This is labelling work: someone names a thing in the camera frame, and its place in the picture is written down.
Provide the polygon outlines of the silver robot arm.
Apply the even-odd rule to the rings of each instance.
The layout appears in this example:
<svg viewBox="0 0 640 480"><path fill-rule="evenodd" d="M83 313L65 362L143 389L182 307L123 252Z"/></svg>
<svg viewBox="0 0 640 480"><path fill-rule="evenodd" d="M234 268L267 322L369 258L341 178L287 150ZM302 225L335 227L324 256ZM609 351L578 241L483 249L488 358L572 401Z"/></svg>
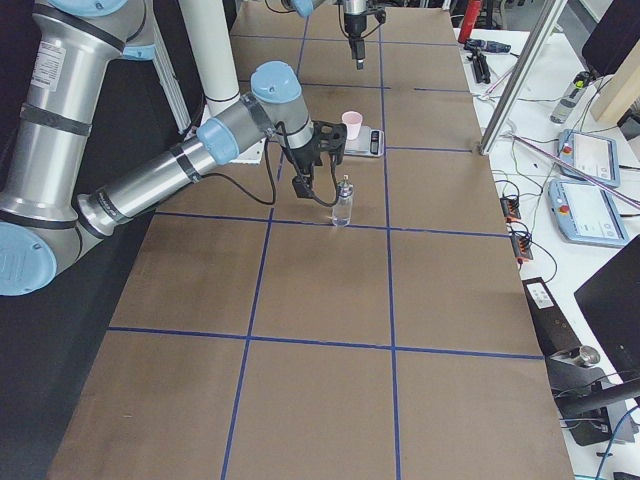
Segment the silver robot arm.
<svg viewBox="0 0 640 480"><path fill-rule="evenodd" d="M357 70L363 70L366 59L365 39L386 22L383 1L371 0L292 0L282 1L286 12L308 18L324 4L335 5L341 34L347 39L351 58Z"/></svg>
<svg viewBox="0 0 640 480"><path fill-rule="evenodd" d="M224 7L184 1L180 10L209 118L188 140L91 194L74 187L108 64L166 60L149 1L38 1L41 41L7 180L1 193L1 292L32 293L114 230L267 140L312 196L322 154L339 164L347 130L313 120L294 70L260 65L239 89Z"/></svg>

